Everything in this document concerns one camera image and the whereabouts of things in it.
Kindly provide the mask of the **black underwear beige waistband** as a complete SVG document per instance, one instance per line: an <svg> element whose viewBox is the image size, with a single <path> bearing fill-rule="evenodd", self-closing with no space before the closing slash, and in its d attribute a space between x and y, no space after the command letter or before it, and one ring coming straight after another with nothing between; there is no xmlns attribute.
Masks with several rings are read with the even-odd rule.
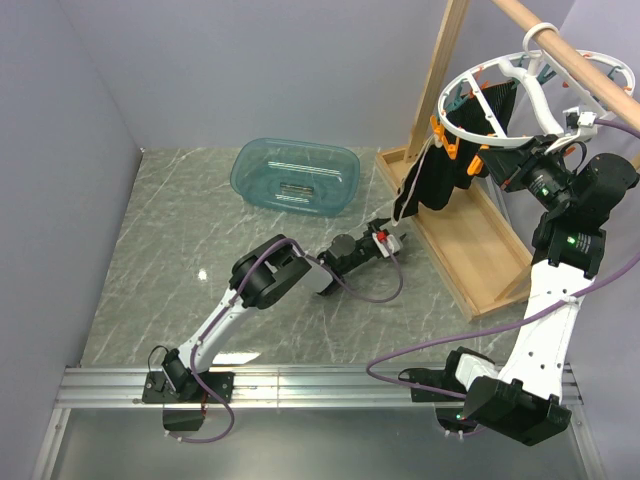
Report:
<svg viewBox="0 0 640 480"><path fill-rule="evenodd" d="M393 204L392 222L418 213L422 205L430 210L442 210L455 188L468 190L474 176L467 169L480 146L461 140L454 160L443 147L435 143L432 135L424 144L416 162L398 188Z"/></svg>

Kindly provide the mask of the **white round clip hanger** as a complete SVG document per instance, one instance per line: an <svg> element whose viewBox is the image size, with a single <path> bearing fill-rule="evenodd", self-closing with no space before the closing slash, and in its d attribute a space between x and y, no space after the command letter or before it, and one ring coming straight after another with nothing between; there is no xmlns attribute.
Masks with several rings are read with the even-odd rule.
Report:
<svg viewBox="0 0 640 480"><path fill-rule="evenodd" d="M580 107L597 113L598 126L604 120L615 117L627 126L638 129L639 103L633 98L636 77L631 68L621 60L593 50L576 50L560 45L558 29L551 23L539 22L531 26L522 40L522 50L495 57L475 65L456 77L443 88L436 104L436 116L446 131L459 139L493 147L518 147L529 140L527 136L510 136L504 133L494 112L487 103L479 74L492 68L523 89L539 128L544 134L558 139L566 127L556 120L541 83L540 73L545 67L554 72L579 98ZM451 124L444 107L457 95L468 94L477 98L494 134L481 136Z"/></svg>

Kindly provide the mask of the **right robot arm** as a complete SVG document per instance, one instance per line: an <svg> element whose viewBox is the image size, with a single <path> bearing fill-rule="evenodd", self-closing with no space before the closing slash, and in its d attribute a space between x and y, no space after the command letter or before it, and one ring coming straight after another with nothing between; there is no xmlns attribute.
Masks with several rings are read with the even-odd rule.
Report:
<svg viewBox="0 0 640 480"><path fill-rule="evenodd" d="M571 413L563 407L562 371L587 288L604 257L603 224L635 187L631 163L601 153L580 171L568 169L551 138L536 137L516 148L478 153L504 191L526 190L544 207L532 245L527 324L519 329L506 364L458 349L454 366L441 374L442 391L465 398L456 419L465 429L481 425L533 446L563 432Z"/></svg>

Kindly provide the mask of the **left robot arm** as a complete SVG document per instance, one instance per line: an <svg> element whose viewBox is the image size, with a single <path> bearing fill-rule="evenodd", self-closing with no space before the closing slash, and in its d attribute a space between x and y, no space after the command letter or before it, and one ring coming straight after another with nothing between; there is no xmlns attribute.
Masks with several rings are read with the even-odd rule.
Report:
<svg viewBox="0 0 640 480"><path fill-rule="evenodd" d="M158 370L149 369L142 393L145 404L216 401L231 398L232 375L212 373L214 358L242 324L302 285L320 296L342 288L362 299L345 283L345 276L373 259L395 261L404 237L384 227L389 220L370 221L363 235L336 236L329 247L312 256L299 244L278 234L233 265L229 285L214 311L177 348L164 349Z"/></svg>

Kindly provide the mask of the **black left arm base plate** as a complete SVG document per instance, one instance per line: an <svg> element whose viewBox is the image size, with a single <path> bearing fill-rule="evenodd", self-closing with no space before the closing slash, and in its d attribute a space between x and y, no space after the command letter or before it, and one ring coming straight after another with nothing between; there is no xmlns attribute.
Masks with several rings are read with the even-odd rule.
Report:
<svg viewBox="0 0 640 480"><path fill-rule="evenodd" d="M200 380L226 402L231 400L234 383L233 372L203 372ZM162 371L147 374L141 401L144 404L219 403L190 375L182 389L176 391Z"/></svg>

